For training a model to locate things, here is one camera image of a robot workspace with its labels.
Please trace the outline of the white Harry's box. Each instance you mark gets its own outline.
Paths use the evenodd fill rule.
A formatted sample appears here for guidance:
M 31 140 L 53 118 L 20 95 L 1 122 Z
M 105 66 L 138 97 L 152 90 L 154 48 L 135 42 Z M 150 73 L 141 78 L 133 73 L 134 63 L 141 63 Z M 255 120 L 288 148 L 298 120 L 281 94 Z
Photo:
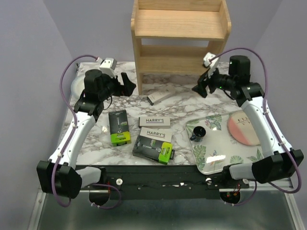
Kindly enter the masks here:
M 167 116 L 147 116 L 139 117 L 139 127 L 147 128 L 170 128 L 170 117 Z
M 140 136 L 170 143 L 172 139 L 172 132 L 169 132 L 164 129 L 142 127 L 140 131 Z

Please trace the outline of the green black Gillette box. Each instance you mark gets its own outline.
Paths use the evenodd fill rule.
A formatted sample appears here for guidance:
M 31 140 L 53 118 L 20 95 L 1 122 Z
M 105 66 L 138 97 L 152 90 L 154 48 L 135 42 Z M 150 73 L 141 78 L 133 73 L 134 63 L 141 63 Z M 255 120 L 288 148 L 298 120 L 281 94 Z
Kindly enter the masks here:
M 108 113 L 110 139 L 113 146 L 131 143 L 131 136 L 126 110 Z

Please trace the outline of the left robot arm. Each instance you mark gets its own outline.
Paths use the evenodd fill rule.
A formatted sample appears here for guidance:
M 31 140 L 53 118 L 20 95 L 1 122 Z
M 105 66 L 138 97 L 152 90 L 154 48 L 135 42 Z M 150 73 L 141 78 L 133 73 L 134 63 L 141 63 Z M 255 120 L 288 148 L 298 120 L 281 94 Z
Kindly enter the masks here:
M 76 162 L 89 131 L 104 109 L 104 101 L 112 96 L 131 96 L 136 88 L 125 72 L 121 77 L 122 83 L 117 76 L 111 77 L 101 70 L 86 71 L 84 89 L 74 105 L 73 119 L 65 136 L 49 159 L 40 161 L 36 167 L 43 192 L 55 198 L 74 199 L 88 185 L 95 189 L 106 185 L 102 169 L 87 166 L 77 170 Z

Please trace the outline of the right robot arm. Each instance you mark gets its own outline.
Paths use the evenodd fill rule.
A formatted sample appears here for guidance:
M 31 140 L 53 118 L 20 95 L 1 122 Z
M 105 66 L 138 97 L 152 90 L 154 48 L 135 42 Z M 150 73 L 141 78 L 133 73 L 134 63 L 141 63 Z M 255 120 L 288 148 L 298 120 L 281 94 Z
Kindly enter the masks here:
M 238 180 L 248 179 L 261 184 L 272 183 L 293 174 L 301 182 L 298 169 L 304 155 L 294 149 L 276 124 L 262 87 L 250 81 L 250 59 L 237 55 L 230 57 L 228 74 L 221 74 L 217 65 L 219 58 L 207 53 L 203 65 L 207 69 L 198 79 L 193 91 L 205 98 L 216 89 L 229 91 L 231 97 L 243 110 L 259 138 L 263 159 L 253 163 L 236 163 L 222 169 L 221 183 L 230 188 Z

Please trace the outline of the light wooden shelf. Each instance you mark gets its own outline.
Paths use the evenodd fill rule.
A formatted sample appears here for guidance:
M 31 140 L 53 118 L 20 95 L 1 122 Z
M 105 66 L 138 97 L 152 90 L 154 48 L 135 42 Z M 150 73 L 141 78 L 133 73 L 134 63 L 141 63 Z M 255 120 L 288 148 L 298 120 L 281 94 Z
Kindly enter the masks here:
M 142 94 L 144 74 L 201 75 L 203 57 L 222 53 L 232 24 L 225 0 L 136 0 L 130 27 Z M 200 40 L 208 45 L 144 45 L 143 39 Z

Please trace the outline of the small white H box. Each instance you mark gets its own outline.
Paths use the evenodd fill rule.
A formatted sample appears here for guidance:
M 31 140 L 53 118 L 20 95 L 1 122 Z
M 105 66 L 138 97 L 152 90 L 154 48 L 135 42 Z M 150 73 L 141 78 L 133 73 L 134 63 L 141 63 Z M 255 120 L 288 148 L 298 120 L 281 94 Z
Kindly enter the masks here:
M 157 104 L 176 93 L 176 89 L 173 87 L 164 87 L 158 91 L 147 96 L 147 101 L 150 105 Z

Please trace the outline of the black mug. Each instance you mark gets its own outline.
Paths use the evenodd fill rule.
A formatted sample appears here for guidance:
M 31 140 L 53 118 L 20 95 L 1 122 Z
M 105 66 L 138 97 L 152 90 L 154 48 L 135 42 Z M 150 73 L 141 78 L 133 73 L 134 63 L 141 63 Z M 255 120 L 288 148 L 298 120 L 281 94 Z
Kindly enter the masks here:
M 202 126 L 196 126 L 194 127 L 190 140 L 195 142 L 202 142 L 203 138 L 206 135 L 206 130 Z

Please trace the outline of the white blue-rimmed bowl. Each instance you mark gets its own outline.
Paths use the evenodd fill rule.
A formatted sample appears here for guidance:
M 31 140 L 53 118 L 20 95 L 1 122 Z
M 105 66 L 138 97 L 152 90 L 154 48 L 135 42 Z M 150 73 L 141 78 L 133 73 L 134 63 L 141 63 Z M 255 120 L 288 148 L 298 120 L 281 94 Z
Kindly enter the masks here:
M 75 99 L 79 99 L 85 86 L 84 86 L 85 76 L 77 76 L 71 83 L 71 93 Z

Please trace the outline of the pink and cream plate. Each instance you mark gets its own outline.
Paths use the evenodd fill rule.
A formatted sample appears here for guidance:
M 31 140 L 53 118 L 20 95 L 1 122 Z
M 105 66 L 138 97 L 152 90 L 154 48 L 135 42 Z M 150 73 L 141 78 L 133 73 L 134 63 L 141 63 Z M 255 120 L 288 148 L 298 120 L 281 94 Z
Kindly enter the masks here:
M 243 111 L 238 111 L 230 115 L 227 121 L 227 128 L 230 135 L 243 145 L 256 146 L 260 144 L 251 121 Z

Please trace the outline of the floral leaf tray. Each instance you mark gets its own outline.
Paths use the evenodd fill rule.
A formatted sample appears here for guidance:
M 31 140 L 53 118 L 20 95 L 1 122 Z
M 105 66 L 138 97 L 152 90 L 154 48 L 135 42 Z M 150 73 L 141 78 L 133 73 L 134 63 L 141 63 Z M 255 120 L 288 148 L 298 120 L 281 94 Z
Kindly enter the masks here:
M 252 163 L 263 159 L 260 144 L 246 146 L 237 142 L 230 135 L 227 121 L 230 115 L 235 112 L 208 115 L 186 123 L 189 137 L 196 126 L 202 126 L 206 130 L 202 142 L 190 141 L 196 165 L 202 174 L 220 173 L 227 165 Z

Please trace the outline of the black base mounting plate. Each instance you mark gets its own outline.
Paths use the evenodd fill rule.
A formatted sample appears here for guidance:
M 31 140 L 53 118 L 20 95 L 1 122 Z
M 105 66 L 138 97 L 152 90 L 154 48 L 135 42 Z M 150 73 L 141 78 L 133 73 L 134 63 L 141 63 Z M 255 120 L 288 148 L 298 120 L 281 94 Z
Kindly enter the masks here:
M 111 199 L 219 199 L 221 192 L 248 189 L 242 180 L 226 181 L 221 173 L 206 176 L 195 165 L 97 165 Z

